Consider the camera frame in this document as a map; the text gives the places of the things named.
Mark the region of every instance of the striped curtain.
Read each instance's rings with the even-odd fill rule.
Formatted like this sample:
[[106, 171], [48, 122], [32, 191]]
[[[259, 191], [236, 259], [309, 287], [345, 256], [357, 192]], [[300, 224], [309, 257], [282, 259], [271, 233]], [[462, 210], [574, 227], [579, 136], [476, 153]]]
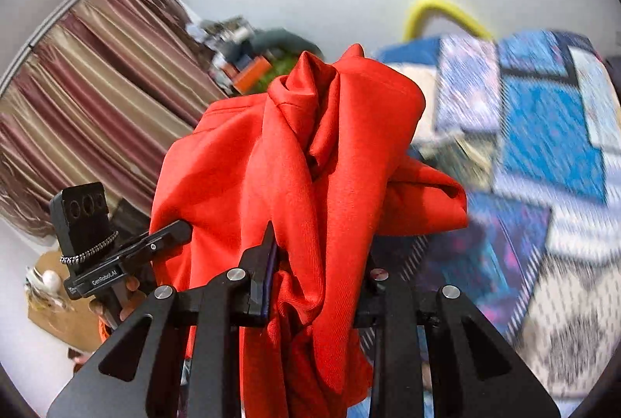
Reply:
[[5, 218], [51, 234], [51, 198], [92, 181], [150, 213], [166, 151], [224, 97], [187, 21], [176, 0], [80, 0], [52, 26], [0, 100]]

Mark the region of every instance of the red cloth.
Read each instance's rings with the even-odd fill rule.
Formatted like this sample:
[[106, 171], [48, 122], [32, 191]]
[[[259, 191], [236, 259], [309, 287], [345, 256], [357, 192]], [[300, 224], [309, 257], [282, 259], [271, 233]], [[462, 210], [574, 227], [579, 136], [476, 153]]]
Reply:
[[467, 224], [461, 186], [406, 156], [424, 106], [360, 45], [333, 65], [304, 53], [267, 94], [212, 104], [166, 155], [151, 230], [185, 219], [194, 234], [154, 263], [160, 282], [205, 285], [269, 220], [285, 252], [269, 325], [241, 341], [248, 418], [344, 417], [371, 385], [351, 325], [373, 235]]

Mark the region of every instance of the patchwork bedspread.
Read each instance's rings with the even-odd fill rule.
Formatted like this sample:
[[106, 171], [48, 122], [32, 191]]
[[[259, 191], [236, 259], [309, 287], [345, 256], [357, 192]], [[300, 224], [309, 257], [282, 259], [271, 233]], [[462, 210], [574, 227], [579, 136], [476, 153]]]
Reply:
[[376, 58], [425, 94], [412, 152], [468, 191], [467, 229], [389, 242], [403, 276], [466, 291], [567, 416], [621, 339], [621, 109], [603, 63], [555, 31]]

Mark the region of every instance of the metal chain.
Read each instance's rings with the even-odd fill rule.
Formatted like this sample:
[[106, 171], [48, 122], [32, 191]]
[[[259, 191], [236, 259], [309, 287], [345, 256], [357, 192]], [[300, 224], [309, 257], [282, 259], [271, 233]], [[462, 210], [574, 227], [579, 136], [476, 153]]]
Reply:
[[91, 258], [97, 252], [103, 250], [110, 243], [112, 243], [114, 240], [116, 240], [118, 235], [119, 235], [119, 231], [115, 230], [110, 236], [108, 236], [106, 239], [101, 241], [100, 244], [95, 245], [90, 250], [86, 250], [84, 253], [80, 253], [79, 255], [75, 255], [73, 257], [65, 257], [63, 255], [60, 258], [60, 263], [61, 264], [65, 264], [65, 265], [69, 265], [69, 266], [73, 266], [73, 265], [76, 265], [76, 264], [83, 264], [87, 259]]

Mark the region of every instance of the metal bolt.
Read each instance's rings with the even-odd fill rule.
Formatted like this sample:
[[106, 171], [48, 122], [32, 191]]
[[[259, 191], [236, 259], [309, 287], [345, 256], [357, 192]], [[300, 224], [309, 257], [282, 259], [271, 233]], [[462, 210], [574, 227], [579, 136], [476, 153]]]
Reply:
[[446, 299], [457, 299], [461, 294], [460, 290], [454, 285], [445, 285], [442, 288], [442, 295], [446, 297]]
[[233, 268], [227, 272], [227, 278], [231, 281], [239, 281], [246, 277], [246, 271], [240, 268]]
[[372, 269], [371, 278], [375, 281], [386, 281], [388, 279], [388, 271], [382, 268]]
[[173, 295], [173, 288], [169, 285], [161, 285], [155, 289], [156, 299], [168, 299]]

